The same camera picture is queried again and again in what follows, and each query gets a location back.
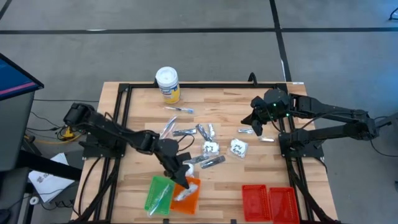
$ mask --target green plastic box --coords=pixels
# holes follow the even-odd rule
[[[154,204],[155,199],[163,192],[167,184],[170,184],[172,188],[167,192],[159,206],[157,207],[155,214],[168,215],[170,212],[170,204],[172,202],[174,182],[166,177],[154,176],[150,183],[147,201],[145,202],[145,211],[148,211]]]

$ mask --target gray floor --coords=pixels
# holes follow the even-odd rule
[[[0,0],[0,7],[5,3]],[[282,28],[398,27],[387,21],[393,0],[276,0]],[[273,27],[261,0],[12,0],[0,30]],[[324,103],[398,111],[398,32],[284,33],[293,81]],[[170,65],[182,81],[238,81],[255,72],[261,81],[284,80],[274,33],[0,35],[0,52],[44,82],[41,99],[97,100],[105,81],[149,81]],[[32,111],[62,124],[71,103],[36,101]],[[332,125],[317,122],[317,127]],[[31,116],[29,126],[49,128]],[[396,130],[386,128],[375,146],[398,154]],[[53,136],[53,133],[42,133]],[[46,156],[76,151],[38,145]],[[398,223],[398,159],[383,157],[369,142],[324,143],[336,209],[346,223]],[[59,200],[75,198],[76,190]],[[36,207],[32,223],[66,222],[71,210]]]

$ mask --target computer monitor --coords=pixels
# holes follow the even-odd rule
[[[35,79],[20,66],[0,54],[0,100],[44,88],[43,83]]]

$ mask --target red basket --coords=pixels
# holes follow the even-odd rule
[[[271,221],[267,187],[264,184],[242,185],[243,212],[247,222]]]
[[[292,187],[270,187],[269,200],[274,224],[300,223],[296,198]]]

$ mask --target wooden table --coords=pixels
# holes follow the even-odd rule
[[[98,112],[113,113],[118,85],[118,82],[104,84]],[[289,93],[306,95],[305,86],[302,83],[287,83],[287,87]],[[182,88],[182,99],[175,106],[195,109],[194,114],[187,114],[165,110],[162,95],[156,88],[133,89],[127,121],[128,128],[132,130],[151,129],[159,133],[170,117],[177,114],[177,129],[194,128],[198,123],[213,123],[221,154],[226,154],[233,138],[247,142],[249,149],[244,160],[225,155],[226,162],[223,164],[208,169],[201,169],[198,164],[195,166],[195,177],[201,179],[200,198],[195,215],[171,211],[167,217],[149,218],[144,211],[147,191],[152,177],[163,175],[164,169],[155,156],[139,154],[133,148],[127,147],[126,155],[121,160],[111,222],[159,223],[163,218],[169,218],[171,223],[230,223],[231,219],[242,223],[244,222],[242,185],[266,184],[267,187],[288,187],[286,163],[280,155],[277,141],[278,132],[274,127],[271,124],[263,126],[263,134],[275,138],[275,142],[260,142],[254,134],[238,134],[239,128],[249,128],[249,126],[243,126],[240,121],[251,113],[251,100],[255,96],[263,97],[266,91],[267,89],[261,88]],[[124,100],[122,100],[120,111],[123,111],[123,102]],[[294,121],[296,127],[299,128],[308,120],[295,118]],[[313,128],[314,125],[311,124],[306,129]],[[195,137],[195,143],[187,149],[192,157],[201,154],[201,145],[204,142],[200,134],[196,134]],[[184,139],[180,143],[180,147],[185,147],[189,142],[190,138]],[[82,208],[86,208],[90,204],[98,191],[103,160],[97,163],[87,181]],[[88,169],[94,161],[95,159],[85,161],[79,192]],[[337,218],[325,168],[312,158],[303,158],[303,163],[310,193],[326,214]],[[75,208],[79,203],[78,196]],[[301,195],[299,200],[303,219],[305,219],[305,207]],[[107,201],[108,195],[105,195],[101,219],[105,217]]]

